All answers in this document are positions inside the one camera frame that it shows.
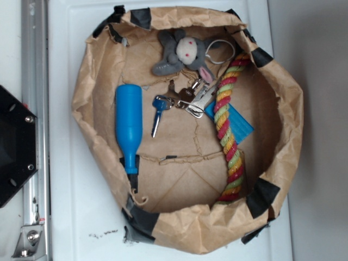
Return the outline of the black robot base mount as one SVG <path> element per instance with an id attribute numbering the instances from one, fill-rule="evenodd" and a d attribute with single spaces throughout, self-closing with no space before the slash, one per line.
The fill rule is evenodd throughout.
<path id="1" fill-rule="evenodd" d="M 36 116 L 1 87 L 1 207 L 38 170 Z"/>

